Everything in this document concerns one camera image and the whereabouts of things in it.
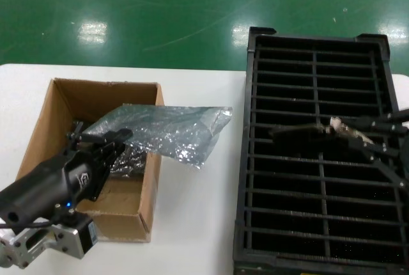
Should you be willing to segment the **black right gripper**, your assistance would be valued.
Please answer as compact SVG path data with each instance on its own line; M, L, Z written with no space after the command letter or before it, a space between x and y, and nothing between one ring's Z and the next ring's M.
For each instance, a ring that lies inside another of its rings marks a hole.
M353 129L381 133L407 133L408 128L403 125L405 122L408 122L407 109L381 116L360 116L343 120L343 123ZM359 151L393 185L399 189L408 189L409 135L405 136L400 149L367 143L359 138L349 138L348 148ZM380 156L399 160L405 176L401 177L395 169L382 162Z

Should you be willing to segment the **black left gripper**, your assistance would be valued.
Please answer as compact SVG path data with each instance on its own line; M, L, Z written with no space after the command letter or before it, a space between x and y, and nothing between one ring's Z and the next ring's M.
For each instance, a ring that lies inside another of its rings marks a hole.
M82 200L96 201L125 150L130 129L104 134L85 132L91 124L75 120L66 134L65 152L39 163L32 171L1 191L1 219L7 224L31 224L55 216L55 205L71 207Z

